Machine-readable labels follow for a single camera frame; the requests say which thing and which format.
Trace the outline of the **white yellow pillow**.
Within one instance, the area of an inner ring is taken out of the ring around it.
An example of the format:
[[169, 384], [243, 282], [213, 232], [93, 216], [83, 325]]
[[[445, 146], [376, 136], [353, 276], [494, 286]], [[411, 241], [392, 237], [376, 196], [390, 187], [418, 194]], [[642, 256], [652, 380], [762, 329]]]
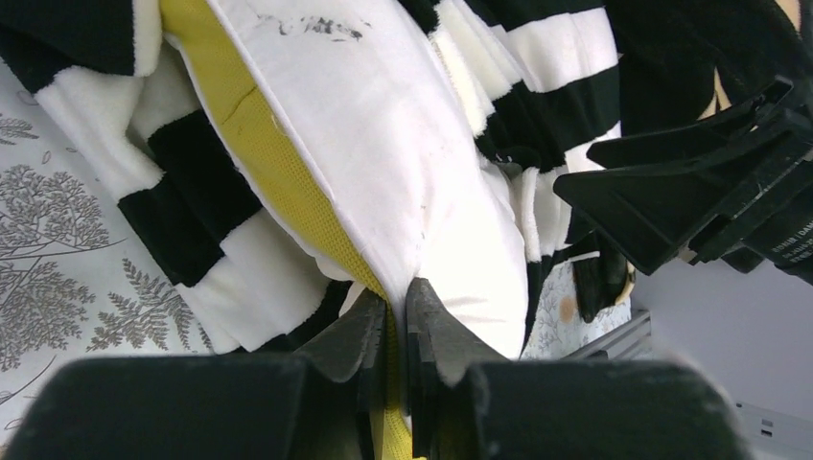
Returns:
[[397, 1], [163, 1], [196, 91], [251, 189], [321, 271], [387, 304], [383, 455], [413, 457], [406, 296], [430, 281], [500, 355], [523, 346], [523, 237], [447, 71]]

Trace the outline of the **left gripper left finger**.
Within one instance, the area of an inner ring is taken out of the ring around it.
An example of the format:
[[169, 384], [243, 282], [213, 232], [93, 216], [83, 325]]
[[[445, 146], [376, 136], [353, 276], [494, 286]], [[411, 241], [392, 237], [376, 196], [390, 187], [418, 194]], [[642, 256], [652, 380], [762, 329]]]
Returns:
[[378, 459], [383, 300], [290, 354], [92, 358], [42, 388], [9, 459]]

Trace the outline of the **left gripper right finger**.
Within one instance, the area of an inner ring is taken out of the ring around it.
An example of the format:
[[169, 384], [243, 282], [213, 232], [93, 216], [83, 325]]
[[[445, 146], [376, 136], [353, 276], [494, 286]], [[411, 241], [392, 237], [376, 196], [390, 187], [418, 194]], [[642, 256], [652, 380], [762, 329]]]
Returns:
[[430, 282], [406, 294], [412, 450], [426, 459], [749, 459], [732, 405], [669, 361], [510, 360]]

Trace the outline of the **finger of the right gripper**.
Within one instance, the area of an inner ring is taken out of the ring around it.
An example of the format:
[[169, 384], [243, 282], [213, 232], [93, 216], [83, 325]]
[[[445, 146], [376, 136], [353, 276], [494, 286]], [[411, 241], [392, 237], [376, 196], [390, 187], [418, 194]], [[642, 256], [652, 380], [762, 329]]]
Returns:
[[694, 263], [742, 245], [782, 272], [812, 273], [812, 130], [755, 163], [701, 161], [569, 173], [555, 193], [633, 265], [652, 274], [683, 250]]
[[776, 153], [796, 129], [812, 130], [812, 80], [777, 76], [761, 91], [690, 125], [623, 136], [589, 148], [587, 157], [606, 170], [701, 161], [724, 154], [755, 163]]

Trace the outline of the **black white striped pillow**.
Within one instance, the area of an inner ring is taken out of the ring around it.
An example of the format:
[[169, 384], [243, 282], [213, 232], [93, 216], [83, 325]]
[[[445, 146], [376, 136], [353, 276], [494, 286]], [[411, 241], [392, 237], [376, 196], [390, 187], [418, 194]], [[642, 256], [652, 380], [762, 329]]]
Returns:
[[[1, 59], [74, 143], [220, 353], [292, 349], [362, 291], [325, 275], [218, 134], [163, 1], [5, 1]], [[558, 262], [597, 262], [552, 189], [620, 133], [600, 1], [397, 1], [436, 49], [479, 154], [504, 175], [528, 305]]]

